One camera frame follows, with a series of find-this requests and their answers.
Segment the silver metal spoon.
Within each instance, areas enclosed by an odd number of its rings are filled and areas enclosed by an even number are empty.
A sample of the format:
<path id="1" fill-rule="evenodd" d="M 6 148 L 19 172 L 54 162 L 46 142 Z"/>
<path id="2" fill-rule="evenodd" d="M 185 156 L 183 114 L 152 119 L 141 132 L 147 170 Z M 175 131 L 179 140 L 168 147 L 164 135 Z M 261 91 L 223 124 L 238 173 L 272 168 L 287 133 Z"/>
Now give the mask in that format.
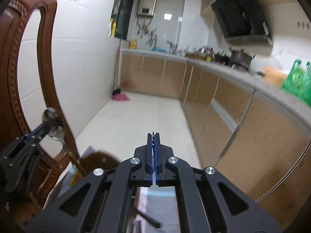
<path id="1" fill-rule="evenodd" d="M 74 163 L 74 165 L 77 167 L 83 177 L 86 176 L 87 172 L 79 164 L 78 160 L 69 150 L 65 142 L 65 129 L 58 112 L 54 108 L 47 108 L 42 114 L 42 120 L 43 122 L 48 123 L 50 126 L 50 131 L 48 132 L 50 138 L 62 144 L 62 150 L 64 151 L 64 155 L 70 158 L 71 162 Z"/>

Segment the black chopstick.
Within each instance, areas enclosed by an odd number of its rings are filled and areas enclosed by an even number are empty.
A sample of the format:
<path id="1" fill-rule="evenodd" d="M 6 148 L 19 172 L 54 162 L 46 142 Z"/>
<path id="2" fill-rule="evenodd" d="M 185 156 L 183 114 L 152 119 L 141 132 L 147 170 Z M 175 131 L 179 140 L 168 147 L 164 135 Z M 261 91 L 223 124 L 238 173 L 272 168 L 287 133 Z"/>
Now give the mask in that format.
<path id="1" fill-rule="evenodd" d="M 162 228 L 162 223 L 160 223 L 159 221 L 151 218 L 150 216 L 148 216 L 146 213 L 138 210 L 135 208 L 135 212 L 140 215 L 143 219 L 145 219 L 150 225 L 152 225 L 154 228 L 156 229 L 160 229 Z"/>

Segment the beige kitchen cabinets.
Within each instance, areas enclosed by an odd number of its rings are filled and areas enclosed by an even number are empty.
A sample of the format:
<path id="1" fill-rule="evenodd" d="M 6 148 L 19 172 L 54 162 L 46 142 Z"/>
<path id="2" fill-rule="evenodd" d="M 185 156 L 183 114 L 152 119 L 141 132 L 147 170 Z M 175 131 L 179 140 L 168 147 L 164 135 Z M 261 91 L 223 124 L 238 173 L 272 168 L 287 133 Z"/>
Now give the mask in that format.
<path id="1" fill-rule="evenodd" d="M 186 57 L 121 50 L 122 90 L 178 99 L 200 162 L 274 216 L 310 219 L 310 108 L 257 76 Z"/>

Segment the carved wooden chair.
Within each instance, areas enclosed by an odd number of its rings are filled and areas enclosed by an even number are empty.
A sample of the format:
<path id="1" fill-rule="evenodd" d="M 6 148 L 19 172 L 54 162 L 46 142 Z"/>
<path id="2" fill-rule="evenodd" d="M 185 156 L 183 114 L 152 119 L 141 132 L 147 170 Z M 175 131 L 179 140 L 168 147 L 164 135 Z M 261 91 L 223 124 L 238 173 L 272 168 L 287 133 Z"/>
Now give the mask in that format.
<path id="1" fill-rule="evenodd" d="M 78 156 L 74 135 L 56 92 L 52 43 L 57 0 L 10 0 L 1 14 L 1 151 L 31 132 L 44 108 L 54 108 L 64 125 L 65 142 Z M 20 227 L 44 207 L 70 158 L 62 144 L 44 137 L 27 198 L 12 212 L 1 213 Z"/>

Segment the grey pink striped cloth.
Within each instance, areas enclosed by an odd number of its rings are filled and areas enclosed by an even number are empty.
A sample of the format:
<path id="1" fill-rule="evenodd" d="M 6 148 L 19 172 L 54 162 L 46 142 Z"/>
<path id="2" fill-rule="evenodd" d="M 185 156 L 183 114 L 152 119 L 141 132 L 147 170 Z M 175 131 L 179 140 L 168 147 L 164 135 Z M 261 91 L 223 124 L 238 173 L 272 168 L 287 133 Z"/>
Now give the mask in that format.
<path id="1" fill-rule="evenodd" d="M 92 146 L 82 154 L 81 158 L 97 152 Z M 71 188 L 70 181 L 77 172 L 77 168 L 70 163 L 65 175 L 60 177 L 50 198 L 55 200 Z M 173 187 L 139 188 L 133 204 L 136 209 L 146 213 L 151 218 L 162 223 L 162 228 L 156 229 L 135 211 L 131 211 L 127 232 L 180 232 L 179 215 L 176 194 Z"/>

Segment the brown wooden utensil holder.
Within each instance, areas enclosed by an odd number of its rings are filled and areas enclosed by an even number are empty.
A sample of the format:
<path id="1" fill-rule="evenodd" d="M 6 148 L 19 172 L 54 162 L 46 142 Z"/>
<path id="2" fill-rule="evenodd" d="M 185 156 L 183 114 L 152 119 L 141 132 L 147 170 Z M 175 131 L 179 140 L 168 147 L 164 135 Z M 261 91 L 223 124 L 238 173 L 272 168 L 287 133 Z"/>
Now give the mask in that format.
<path id="1" fill-rule="evenodd" d="M 108 171 L 118 167 L 120 164 L 118 159 L 101 151 L 90 153 L 88 156 L 80 159 L 77 159 L 72 153 L 69 153 L 69 157 L 78 169 L 70 181 L 71 187 L 97 168 Z"/>

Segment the pink dustpan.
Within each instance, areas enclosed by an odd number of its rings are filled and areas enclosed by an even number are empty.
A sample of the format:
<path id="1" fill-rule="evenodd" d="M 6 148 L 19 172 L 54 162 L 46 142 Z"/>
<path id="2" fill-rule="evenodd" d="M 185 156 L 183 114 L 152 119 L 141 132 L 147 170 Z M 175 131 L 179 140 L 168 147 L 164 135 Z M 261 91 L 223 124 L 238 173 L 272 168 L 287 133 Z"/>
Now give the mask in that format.
<path id="1" fill-rule="evenodd" d="M 129 101 L 129 97 L 127 97 L 127 95 L 125 95 L 124 93 L 119 93 L 119 94 L 115 94 L 112 95 L 112 99 L 115 101 Z"/>

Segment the broom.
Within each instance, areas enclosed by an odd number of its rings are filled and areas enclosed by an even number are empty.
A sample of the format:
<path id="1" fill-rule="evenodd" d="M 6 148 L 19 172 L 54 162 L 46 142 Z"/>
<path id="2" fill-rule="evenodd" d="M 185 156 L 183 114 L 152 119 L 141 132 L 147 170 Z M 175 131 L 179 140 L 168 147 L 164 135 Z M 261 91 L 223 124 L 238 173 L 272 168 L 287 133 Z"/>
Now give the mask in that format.
<path id="1" fill-rule="evenodd" d="M 119 63 L 120 63 L 120 50 L 121 50 L 122 39 L 119 39 L 119 46 L 116 50 L 116 66 L 115 66 L 115 79 L 114 79 L 114 88 L 112 91 L 112 96 L 118 95 L 120 91 L 120 87 L 118 85 L 118 77 L 119 77 Z"/>

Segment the yellow box on counter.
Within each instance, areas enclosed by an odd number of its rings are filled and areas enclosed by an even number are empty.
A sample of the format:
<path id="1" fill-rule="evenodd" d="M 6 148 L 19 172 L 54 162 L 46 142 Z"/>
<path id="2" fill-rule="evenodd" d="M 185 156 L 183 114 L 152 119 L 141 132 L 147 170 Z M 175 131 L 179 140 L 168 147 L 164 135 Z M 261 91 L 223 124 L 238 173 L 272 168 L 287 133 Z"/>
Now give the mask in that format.
<path id="1" fill-rule="evenodd" d="M 137 49 L 138 48 L 138 40 L 132 38 L 129 42 L 129 49 Z"/>

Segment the metal cooking pot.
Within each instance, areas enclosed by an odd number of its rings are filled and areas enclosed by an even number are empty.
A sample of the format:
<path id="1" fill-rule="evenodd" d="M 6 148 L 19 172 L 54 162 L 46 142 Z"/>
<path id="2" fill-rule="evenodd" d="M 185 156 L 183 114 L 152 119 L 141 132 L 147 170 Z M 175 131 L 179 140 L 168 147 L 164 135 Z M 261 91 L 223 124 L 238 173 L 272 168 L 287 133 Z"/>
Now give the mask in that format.
<path id="1" fill-rule="evenodd" d="M 250 69 L 250 65 L 252 63 L 252 60 L 255 58 L 255 54 L 249 55 L 244 52 L 243 49 L 241 50 L 230 50 L 231 51 L 231 56 L 229 63 L 231 65 L 237 65 L 239 67 L 243 67 L 247 70 Z"/>

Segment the yellow bottle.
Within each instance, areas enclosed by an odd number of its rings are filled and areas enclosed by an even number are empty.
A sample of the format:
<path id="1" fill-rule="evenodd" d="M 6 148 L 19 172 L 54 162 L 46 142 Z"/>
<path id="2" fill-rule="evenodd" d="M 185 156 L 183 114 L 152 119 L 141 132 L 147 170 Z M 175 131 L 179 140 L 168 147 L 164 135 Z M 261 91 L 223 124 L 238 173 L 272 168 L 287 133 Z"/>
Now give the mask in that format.
<path id="1" fill-rule="evenodd" d="M 111 18 L 110 19 L 110 24 L 109 24 L 109 37 L 115 37 L 116 33 L 116 21 Z"/>

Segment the white gas water heater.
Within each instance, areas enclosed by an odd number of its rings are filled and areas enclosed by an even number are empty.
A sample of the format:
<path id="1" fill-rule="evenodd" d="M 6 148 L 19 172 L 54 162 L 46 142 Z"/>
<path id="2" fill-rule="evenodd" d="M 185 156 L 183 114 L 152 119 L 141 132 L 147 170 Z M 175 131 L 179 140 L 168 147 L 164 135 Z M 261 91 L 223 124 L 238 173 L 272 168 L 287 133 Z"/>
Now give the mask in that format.
<path id="1" fill-rule="evenodd" d="M 155 6 L 156 0 L 138 0 L 136 15 L 153 17 L 155 13 Z"/>

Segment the black range hood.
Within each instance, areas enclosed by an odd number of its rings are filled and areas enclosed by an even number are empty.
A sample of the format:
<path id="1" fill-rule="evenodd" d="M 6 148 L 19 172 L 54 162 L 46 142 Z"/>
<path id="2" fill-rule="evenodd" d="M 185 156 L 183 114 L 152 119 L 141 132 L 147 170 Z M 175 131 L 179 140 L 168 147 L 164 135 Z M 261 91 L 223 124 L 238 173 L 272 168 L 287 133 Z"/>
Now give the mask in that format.
<path id="1" fill-rule="evenodd" d="M 273 46 L 271 32 L 258 0 L 216 0 L 211 8 L 231 46 Z"/>

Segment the green plastic bag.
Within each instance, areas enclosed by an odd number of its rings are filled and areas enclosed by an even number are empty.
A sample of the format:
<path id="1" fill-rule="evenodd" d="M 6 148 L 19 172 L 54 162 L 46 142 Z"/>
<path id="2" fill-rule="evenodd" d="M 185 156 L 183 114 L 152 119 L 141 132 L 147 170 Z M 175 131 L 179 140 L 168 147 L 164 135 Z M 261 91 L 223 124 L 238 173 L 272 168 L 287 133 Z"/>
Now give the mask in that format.
<path id="1" fill-rule="evenodd" d="M 310 106 L 310 61 L 302 66 L 301 60 L 296 59 L 281 89 Z"/>

